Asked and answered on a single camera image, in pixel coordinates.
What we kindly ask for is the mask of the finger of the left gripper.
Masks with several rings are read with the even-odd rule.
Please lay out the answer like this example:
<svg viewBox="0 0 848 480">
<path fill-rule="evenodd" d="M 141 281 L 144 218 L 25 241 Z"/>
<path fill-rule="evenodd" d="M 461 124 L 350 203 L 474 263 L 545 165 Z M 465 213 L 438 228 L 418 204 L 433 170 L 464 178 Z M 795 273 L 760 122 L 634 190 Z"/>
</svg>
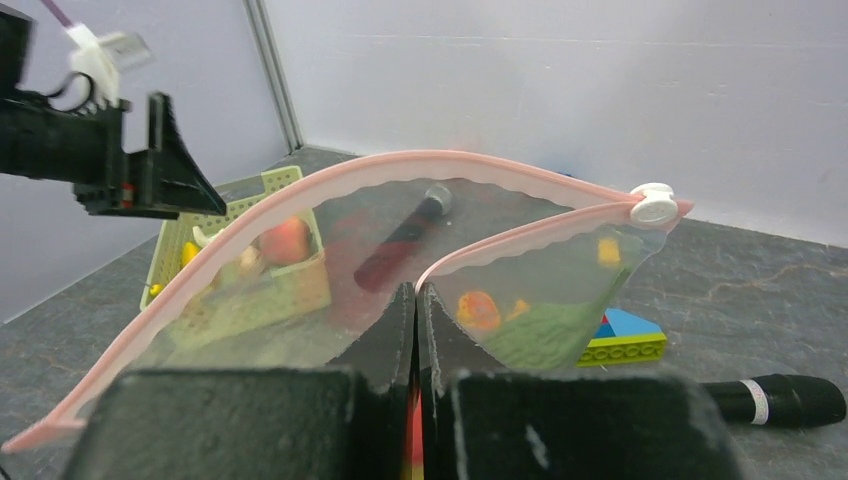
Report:
<svg viewBox="0 0 848 480">
<path fill-rule="evenodd" d="M 148 96 L 148 144 L 128 155 L 126 214 L 175 219 L 181 213 L 221 216 L 226 202 L 209 183 L 178 131 L 171 97 Z"/>
</svg>

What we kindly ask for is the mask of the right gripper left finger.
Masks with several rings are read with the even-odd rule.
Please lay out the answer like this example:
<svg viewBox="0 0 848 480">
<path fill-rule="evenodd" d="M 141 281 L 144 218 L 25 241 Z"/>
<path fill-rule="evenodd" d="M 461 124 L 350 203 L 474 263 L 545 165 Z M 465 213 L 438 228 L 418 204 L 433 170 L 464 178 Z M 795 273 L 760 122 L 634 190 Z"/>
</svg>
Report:
<svg viewBox="0 0 848 480">
<path fill-rule="evenodd" d="M 67 479 L 406 479 L 415 290 L 325 367 L 143 369 L 98 401 Z"/>
</svg>

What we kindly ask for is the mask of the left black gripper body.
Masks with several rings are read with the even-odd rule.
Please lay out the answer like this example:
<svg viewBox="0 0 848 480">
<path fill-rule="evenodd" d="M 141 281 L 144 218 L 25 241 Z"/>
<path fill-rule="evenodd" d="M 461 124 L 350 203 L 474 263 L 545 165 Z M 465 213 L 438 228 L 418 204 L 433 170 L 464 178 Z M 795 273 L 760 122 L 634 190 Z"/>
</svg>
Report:
<svg viewBox="0 0 848 480">
<path fill-rule="evenodd" d="M 26 92 L 1 101 L 1 172 L 72 185 L 91 215 L 124 215 L 133 206 L 123 116 L 131 103 L 60 111 Z"/>
</svg>

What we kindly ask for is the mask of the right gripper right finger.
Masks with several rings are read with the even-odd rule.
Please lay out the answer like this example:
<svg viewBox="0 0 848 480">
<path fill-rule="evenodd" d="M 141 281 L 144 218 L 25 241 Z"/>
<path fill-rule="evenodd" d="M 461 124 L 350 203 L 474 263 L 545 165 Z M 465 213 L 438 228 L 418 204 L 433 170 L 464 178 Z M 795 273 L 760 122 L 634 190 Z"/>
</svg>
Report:
<svg viewBox="0 0 848 480">
<path fill-rule="evenodd" d="M 718 408 L 669 375 L 511 371 L 417 298 L 427 479 L 738 479 Z"/>
</svg>

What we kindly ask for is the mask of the white mushroom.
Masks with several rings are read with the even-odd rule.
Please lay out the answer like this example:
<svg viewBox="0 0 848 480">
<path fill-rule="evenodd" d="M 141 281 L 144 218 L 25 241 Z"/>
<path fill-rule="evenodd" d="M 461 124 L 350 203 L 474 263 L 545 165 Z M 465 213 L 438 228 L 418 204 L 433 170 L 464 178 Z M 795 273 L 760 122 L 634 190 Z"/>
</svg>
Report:
<svg viewBox="0 0 848 480">
<path fill-rule="evenodd" d="M 219 229 L 213 233 L 205 233 L 200 226 L 193 226 L 191 233 L 193 238 L 193 243 L 200 249 L 206 248 L 210 243 L 212 243 L 220 234 L 224 232 L 224 229 Z"/>
</svg>

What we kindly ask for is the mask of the tan mushroom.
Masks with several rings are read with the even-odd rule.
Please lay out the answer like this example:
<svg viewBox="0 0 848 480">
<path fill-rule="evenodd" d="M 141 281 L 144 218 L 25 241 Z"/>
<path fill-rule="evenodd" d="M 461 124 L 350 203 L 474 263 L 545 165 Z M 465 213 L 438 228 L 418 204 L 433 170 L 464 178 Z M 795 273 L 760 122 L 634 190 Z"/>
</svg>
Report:
<svg viewBox="0 0 848 480">
<path fill-rule="evenodd" d="M 255 278 L 260 276 L 265 269 L 265 262 L 259 249 L 253 245 L 248 246 L 235 261 L 237 273 L 240 278 Z"/>
</svg>

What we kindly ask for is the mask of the red peach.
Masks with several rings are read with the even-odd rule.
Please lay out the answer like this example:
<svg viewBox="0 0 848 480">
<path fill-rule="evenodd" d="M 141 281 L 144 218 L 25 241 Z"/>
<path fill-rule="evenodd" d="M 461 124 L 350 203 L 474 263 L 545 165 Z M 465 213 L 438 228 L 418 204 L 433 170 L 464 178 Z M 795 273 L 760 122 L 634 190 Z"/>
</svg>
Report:
<svg viewBox="0 0 848 480">
<path fill-rule="evenodd" d="M 263 259 L 277 266 L 288 266 L 308 259 L 312 253 L 310 229 L 298 216 L 263 232 L 258 239 Z"/>
</svg>

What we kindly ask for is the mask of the clear polka dot zip bag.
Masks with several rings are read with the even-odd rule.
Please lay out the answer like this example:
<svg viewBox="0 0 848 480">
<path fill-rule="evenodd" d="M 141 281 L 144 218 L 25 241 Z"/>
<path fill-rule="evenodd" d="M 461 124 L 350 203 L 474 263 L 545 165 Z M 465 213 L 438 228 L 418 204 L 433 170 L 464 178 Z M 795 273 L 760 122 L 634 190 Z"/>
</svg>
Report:
<svg viewBox="0 0 848 480">
<path fill-rule="evenodd" d="M 619 192 L 488 155 L 412 150 L 348 160 L 201 226 L 80 383 L 6 453 L 81 431 L 123 372 L 312 367 L 350 349 L 397 287 L 436 287 L 503 365 L 574 366 L 604 310 L 692 210 L 663 183 Z"/>
</svg>

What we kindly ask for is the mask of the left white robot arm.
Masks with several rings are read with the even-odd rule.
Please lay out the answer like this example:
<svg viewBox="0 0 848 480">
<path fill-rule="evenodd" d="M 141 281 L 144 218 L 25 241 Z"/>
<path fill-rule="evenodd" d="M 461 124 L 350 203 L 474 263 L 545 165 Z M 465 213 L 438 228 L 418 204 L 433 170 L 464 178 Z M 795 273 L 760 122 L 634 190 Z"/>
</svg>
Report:
<svg viewBox="0 0 848 480">
<path fill-rule="evenodd" d="M 148 96 L 147 147 L 123 148 L 120 76 L 148 64 L 152 54 L 136 33 L 96 36 L 47 7 L 74 43 L 70 72 L 51 93 L 23 90 L 34 20 L 1 8 L 1 171 L 71 185 L 92 216 L 175 219 L 181 213 L 222 215 L 226 203 L 189 154 L 169 95 Z"/>
</svg>

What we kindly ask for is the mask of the small yellow fruit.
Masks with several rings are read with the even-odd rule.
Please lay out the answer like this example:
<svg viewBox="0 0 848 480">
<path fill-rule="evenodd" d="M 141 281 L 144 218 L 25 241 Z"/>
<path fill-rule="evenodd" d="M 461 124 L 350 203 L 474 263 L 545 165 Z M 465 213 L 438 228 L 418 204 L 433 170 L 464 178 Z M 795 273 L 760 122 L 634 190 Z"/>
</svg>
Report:
<svg viewBox="0 0 848 480">
<path fill-rule="evenodd" d="M 182 247 L 180 268 L 184 268 L 199 253 L 200 248 L 193 242 L 186 242 Z M 164 284 L 154 283 L 149 286 L 149 295 L 155 298 L 164 289 Z"/>
</svg>

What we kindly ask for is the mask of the orange cartoon figure block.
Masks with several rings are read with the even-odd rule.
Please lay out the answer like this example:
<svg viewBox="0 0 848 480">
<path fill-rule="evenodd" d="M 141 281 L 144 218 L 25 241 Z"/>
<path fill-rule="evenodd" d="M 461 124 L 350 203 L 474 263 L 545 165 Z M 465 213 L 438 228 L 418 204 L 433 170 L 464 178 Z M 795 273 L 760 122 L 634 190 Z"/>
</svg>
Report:
<svg viewBox="0 0 848 480">
<path fill-rule="evenodd" d="M 502 323 L 493 298 L 481 290 L 468 291 L 459 297 L 456 319 L 464 327 L 479 330 L 495 330 Z"/>
</svg>

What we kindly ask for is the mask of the orange brick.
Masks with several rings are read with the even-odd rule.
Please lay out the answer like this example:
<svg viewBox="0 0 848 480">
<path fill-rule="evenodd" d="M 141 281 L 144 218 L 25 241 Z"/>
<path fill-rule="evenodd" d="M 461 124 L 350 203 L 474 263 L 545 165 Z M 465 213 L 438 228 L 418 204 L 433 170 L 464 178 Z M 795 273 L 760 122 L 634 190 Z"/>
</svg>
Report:
<svg viewBox="0 0 848 480">
<path fill-rule="evenodd" d="M 504 317 L 505 322 L 512 321 L 531 310 L 531 306 L 523 299 L 515 301 L 512 310 Z"/>
</svg>

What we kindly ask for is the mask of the light green plastic basket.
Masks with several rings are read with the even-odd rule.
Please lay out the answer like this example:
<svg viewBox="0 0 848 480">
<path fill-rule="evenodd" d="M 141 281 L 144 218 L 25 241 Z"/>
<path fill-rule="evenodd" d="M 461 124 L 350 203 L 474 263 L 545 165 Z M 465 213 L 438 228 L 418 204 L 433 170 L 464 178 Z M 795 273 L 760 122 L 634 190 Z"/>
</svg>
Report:
<svg viewBox="0 0 848 480">
<path fill-rule="evenodd" d="M 180 257 L 186 242 L 193 242 L 192 227 L 205 233 L 226 228 L 264 198 L 300 180 L 298 166 L 286 166 L 219 186 L 226 199 L 223 216 L 183 214 L 163 222 L 148 270 L 140 306 L 154 300 L 149 286 L 168 285 L 182 270 Z M 164 332 L 180 348 L 198 348 L 213 341 L 290 320 L 323 309 L 331 303 L 325 253 L 314 213 L 298 215 L 310 229 L 312 253 L 302 262 L 277 266 L 265 262 L 263 273 L 255 278 L 240 278 L 231 258 L 214 275 L 210 285 L 192 297 L 179 317 Z"/>
</svg>

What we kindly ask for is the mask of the upright black microphone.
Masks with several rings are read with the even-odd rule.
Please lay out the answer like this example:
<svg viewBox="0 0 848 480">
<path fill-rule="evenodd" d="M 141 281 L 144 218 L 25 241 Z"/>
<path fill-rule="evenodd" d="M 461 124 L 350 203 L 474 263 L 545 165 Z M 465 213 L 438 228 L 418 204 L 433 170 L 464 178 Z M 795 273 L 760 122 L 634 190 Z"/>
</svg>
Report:
<svg viewBox="0 0 848 480">
<path fill-rule="evenodd" d="M 368 292 L 382 289 L 442 223 L 452 203 L 453 194 L 444 184 L 431 185 L 415 209 L 354 271 L 355 283 Z"/>
</svg>

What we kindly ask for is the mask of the multicolour brick stack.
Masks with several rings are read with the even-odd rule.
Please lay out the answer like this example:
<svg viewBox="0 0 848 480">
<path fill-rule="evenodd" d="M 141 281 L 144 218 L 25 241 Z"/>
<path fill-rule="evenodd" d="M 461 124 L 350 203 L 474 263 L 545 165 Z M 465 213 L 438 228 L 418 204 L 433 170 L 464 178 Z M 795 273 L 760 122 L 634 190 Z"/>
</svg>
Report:
<svg viewBox="0 0 848 480">
<path fill-rule="evenodd" d="M 608 308 L 577 366 L 658 361 L 664 356 L 666 344 L 667 336 L 658 324 L 618 308 Z"/>
</svg>

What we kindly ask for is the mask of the yellow brick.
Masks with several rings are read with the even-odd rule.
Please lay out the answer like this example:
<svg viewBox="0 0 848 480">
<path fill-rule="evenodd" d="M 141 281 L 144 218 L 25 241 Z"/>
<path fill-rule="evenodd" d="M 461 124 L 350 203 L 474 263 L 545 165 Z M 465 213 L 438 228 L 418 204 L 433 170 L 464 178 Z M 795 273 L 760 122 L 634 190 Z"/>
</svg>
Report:
<svg viewBox="0 0 848 480">
<path fill-rule="evenodd" d="M 622 254 L 616 238 L 604 237 L 598 240 L 597 262 L 607 268 L 617 268 L 621 265 Z"/>
</svg>

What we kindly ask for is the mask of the slanted black microphone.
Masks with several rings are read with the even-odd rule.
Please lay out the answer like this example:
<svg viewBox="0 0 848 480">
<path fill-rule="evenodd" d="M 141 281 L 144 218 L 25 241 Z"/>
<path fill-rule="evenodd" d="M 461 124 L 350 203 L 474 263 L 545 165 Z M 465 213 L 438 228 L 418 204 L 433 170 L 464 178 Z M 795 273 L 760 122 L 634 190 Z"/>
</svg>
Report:
<svg viewBox="0 0 848 480">
<path fill-rule="evenodd" d="M 837 424 L 847 416 L 842 391 L 820 377 L 770 374 L 702 387 L 728 423 L 810 429 Z"/>
</svg>

